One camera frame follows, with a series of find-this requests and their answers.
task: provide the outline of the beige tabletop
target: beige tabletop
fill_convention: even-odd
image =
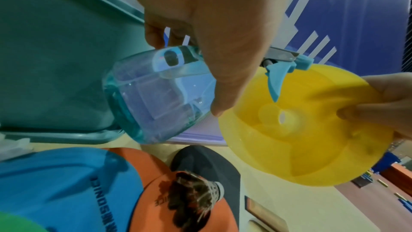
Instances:
[[[185,145],[157,144],[141,146],[127,135],[101,145],[34,143],[36,151],[62,147],[130,147],[155,155],[169,164]],[[378,232],[379,229],[334,187],[307,187],[290,183],[253,169],[228,147],[209,147],[224,156],[239,171],[246,194],[283,218],[290,232]],[[258,231],[248,226],[249,216],[240,212],[240,232]]]

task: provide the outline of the pink floor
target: pink floor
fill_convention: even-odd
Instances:
[[[398,192],[412,202],[412,197],[390,183],[380,175],[373,174],[374,182],[358,188],[352,182],[336,186],[336,188],[367,216],[381,232],[411,232],[412,213],[398,201],[394,195]],[[389,185],[385,188],[378,179]]]

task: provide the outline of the hand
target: hand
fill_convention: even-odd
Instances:
[[[216,78],[211,111],[220,116],[234,106],[253,77],[283,18],[288,0],[138,0],[145,7],[149,45],[181,45],[185,35],[202,50]]]
[[[412,73],[366,76],[382,93],[382,104],[359,104],[338,111],[342,119],[361,120],[393,128],[400,138],[412,140]]]

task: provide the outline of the green tray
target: green tray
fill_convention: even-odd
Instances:
[[[0,0],[0,132],[34,142],[116,139],[123,131],[101,78],[149,49],[143,14],[120,0]]]

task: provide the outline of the yellow plate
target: yellow plate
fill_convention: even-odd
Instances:
[[[348,71],[312,65],[287,74],[277,103],[259,68],[239,103],[219,118],[228,146],[252,167],[308,186],[334,186],[369,170],[393,130],[336,116],[340,108],[378,103],[381,95]]]

